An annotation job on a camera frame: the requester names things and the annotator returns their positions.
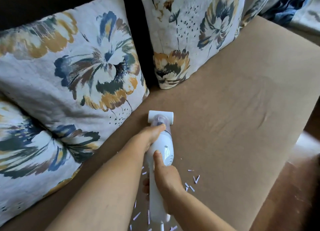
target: brown sofa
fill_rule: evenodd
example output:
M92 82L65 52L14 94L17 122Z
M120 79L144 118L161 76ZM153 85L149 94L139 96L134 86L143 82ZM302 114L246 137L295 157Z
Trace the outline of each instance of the brown sofa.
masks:
M67 186L0 231L44 230L82 184L147 125L150 109L175 114L173 164L182 181L200 174L193 194L237 230L249 230L319 97L319 64L320 47L254 18L188 80L166 91L151 88L104 143L108 152L97 152ZM137 202L145 202L140 190ZM143 206L135 230L147 230Z

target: white handheld vacuum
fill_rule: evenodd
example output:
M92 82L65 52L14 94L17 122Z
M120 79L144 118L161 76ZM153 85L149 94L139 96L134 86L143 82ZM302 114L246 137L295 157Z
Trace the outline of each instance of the white handheld vacuum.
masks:
M166 126L166 130L160 133L159 138L150 146L146 153L150 172L150 219L161 223L161 230L163 230L163 223L169 222L170 215L166 213L163 207L163 199L156 186L153 153L159 150L162 153L164 164L166 166L172 164L174 160L174 146L172 144L170 125L174 123L174 113L150 110L148 123L151 123L151 126L159 126L161 124L165 124Z

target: blue patterned fabric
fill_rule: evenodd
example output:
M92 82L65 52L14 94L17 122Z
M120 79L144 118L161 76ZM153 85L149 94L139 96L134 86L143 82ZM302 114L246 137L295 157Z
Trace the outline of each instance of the blue patterned fabric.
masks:
M288 25L297 10L301 9L308 0L279 0L273 7L261 14L263 18L268 19L278 25Z

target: forearm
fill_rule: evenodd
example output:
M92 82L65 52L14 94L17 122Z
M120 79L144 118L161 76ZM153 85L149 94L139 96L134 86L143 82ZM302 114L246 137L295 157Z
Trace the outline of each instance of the forearm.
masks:
M173 195L170 200L171 212L184 231L235 231L186 191Z
M47 231L127 230L146 145L143 137L134 136L85 183Z

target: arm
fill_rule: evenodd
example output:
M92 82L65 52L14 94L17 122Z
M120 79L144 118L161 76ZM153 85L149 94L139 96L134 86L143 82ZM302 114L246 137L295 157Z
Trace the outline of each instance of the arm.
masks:
M127 230L144 153L165 128L148 127L132 137L83 185L46 231Z
M235 231L233 227L214 214L202 202L186 192L180 175L174 166L165 166L162 155L156 151L154 177L166 206L184 231ZM148 192L148 181L144 181L144 192Z

